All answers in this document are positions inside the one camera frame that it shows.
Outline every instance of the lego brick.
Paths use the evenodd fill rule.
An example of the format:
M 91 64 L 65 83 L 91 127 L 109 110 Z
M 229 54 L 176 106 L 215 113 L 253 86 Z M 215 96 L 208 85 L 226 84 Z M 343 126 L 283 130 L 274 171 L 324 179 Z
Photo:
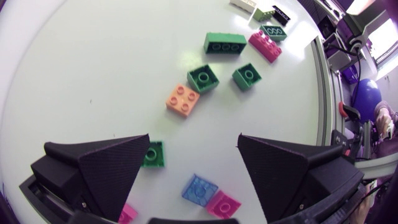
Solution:
M 243 35 L 208 32 L 203 48 L 206 54 L 240 54 L 246 44 Z
M 250 0 L 230 0 L 229 2 L 250 13 L 253 13 L 254 8 L 256 8 L 257 4 L 254 1 Z
M 268 12 L 263 12 L 261 9 L 257 8 L 255 13 L 253 14 L 253 19 L 262 22 L 267 19 L 270 19 L 272 15 L 274 15 L 275 11 L 268 11 Z
M 216 88 L 219 84 L 216 75 L 211 71 L 209 65 L 204 65 L 188 72 L 187 79 L 189 85 L 199 94 L 206 93 Z
M 219 190 L 207 204 L 206 210 L 216 217 L 225 219 L 231 218 L 240 206 L 240 202 Z
M 286 26 L 286 23 L 290 20 L 290 18 L 277 6 L 272 6 L 275 9 L 274 18 L 283 26 Z
M 182 191 L 182 197 L 205 207 L 212 196 L 216 193 L 217 189 L 217 185 L 194 174 Z
M 253 34 L 249 43 L 252 44 L 270 63 L 282 53 L 282 50 L 276 46 L 275 42 L 270 40 L 268 35 L 262 37 L 263 31 Z
M 268 35 L 271 40 L 278 42 L 286 39 L 287 35 L 280 26 L 260 26 L 265 35 Z
M 119 217 L 119 224 L 128 224 L 137 217 L 138 213 L 128 204 L 124 204 L 122 213 Z
M 150 142 L 141 167 L 164 167 L 163 142 Z
M 232 77 L 242 91 L 248 90 L 253 84 L 261 80 L 261 76 L 251 63 L 236 69 Z
M 170 109 L 181 116 L 187 117 L 200 95 L 190 88 L 178 84 L 166 101 L 167 109 Z

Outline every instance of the cable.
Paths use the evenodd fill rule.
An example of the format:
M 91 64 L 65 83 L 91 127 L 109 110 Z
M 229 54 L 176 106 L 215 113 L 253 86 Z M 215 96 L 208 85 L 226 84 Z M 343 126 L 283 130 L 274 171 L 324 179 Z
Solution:
M 361 59 L 359 58 L 359 51 L 357 50 L 357 57 L 358 57 L 358 67 L 359 67 L 359 73 L 358 73 L 358 84 L 356 85 L 356 91 L 355 91 L 355 97 L 353 101 L 353 106 L 355 106 L 356 102 L 356 97 L 358 95 L 358 89 L 359 89 L 359 82 L 361 81 Z
M 346 50 L 346 49 L 342 49 L 341 47 L 339 47 L 339 46 L 336 46 L 336 45 L 334 45 L 334 44 L 328 44 L 327 46 L 326 46 L 326 49 L 328 49 L 329 47 L 333 47 L 334 49 L 337 49 L 337 50 L 339 50 L 339 51 L 342 51 L 342 52 L 344 52 L 344 53 L 346 53 L 346 54 L 349 54 L 349 55 L 351 55 L 351 56 L 358 56 L 358 49 L 356 50 L 356 53 L 357 54 L 354 54 L 354 53 L 352 53 L 352 52 L 349 52 L 348 50 Z
M 365 196 L 363 196 L 361 198 L 361 200 L 359 201 L 359 203 L 357 204 L 357 206 L 355 206 L 355 208 L 353 209 L 353 211 L 351 212 L 351 214 L 359 207 L 359 205 L 363 202 L 363 200 L 365 200 L 366 197 L 370 196 L 371 194 L 373 194 L 374 192 L 376 192 L 377 190 L 379 190 L 380 188 L 384 187 L 386 184 L 388 184 L 390 181 L 392 180 L 392 177 L 388 178 L 387 180 L 385 180 L 382 184 L 378 185 L 377 187 L 373 188 L 372 190 L 369 191 L 369 193 L 367 193 Z

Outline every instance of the hand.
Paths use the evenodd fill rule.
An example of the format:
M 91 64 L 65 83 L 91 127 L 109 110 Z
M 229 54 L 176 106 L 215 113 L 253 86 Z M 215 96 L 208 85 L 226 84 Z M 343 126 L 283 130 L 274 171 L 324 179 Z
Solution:
M 370 192 L 371 184 L 366 186 L 366 194 Z M 363 224 L 371 207 L 371 196 L 366 197 L 349 216 L 349 224 Z
M 376 127 L 379 134 L 386 134 L 388 125 L 391 122 L 390 114 L 387 108 L 381 108 L 376 118 Z

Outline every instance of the pink lego brick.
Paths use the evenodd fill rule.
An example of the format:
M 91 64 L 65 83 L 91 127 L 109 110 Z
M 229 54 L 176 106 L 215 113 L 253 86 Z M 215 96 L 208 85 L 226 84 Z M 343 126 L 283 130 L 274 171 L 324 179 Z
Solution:
M 270 40 L 268 35 L 262 37 L 263 34 L 263 31 L 259 30 L 258 33 L 250 36 L 249 43 L 272 63 L 282 53 L 282 50 L 276 46 L 274 41 Z
M 207 204 L 206 210 L 214 216 L 225 219 L 231 218 L 240 206 L 240 202 L 219 190 Z
M 119 224 L 128 224 L 137 217 L 138 213 L 128 204 L 124 204 L 122 213 L 119 217 Z

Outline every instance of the green lego brick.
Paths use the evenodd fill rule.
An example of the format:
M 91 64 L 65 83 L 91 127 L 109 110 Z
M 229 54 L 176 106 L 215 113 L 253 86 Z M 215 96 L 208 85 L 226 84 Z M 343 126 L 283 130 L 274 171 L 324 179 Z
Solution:
M 207 33 L 203 48 L 206 54 L 240 54 L 247 42 L 240 34 Z
M 163 155 L 163 143 L 161 141 L 150 142 L 141 167 L 164 167 Z
M 275 10 L 268 11 L 268 12 L 263 12 L 261 9 L 257 8 L 256 11 L 253 14 L 253 19 L 262 22 L 264 20 L 270 19 L 272 15 L 274 15 Z
M 188 72 L 187 79 L 189 85 L 199 94 L 206 93 L 207 91 L 216 88 L 219 83 L 209 65 L 204 65 Z
M 287 35 L 284 30 L 280 26 L 260 26 L 260 30 L 262 30 L 266 35 L 271 38 L 273 41 L 282 41 L 286 39 Z
M 236 69 L 232 77 L 242 91 L 248 90 L 253 84 L 261 80 L 261 76 L 251 63 Z

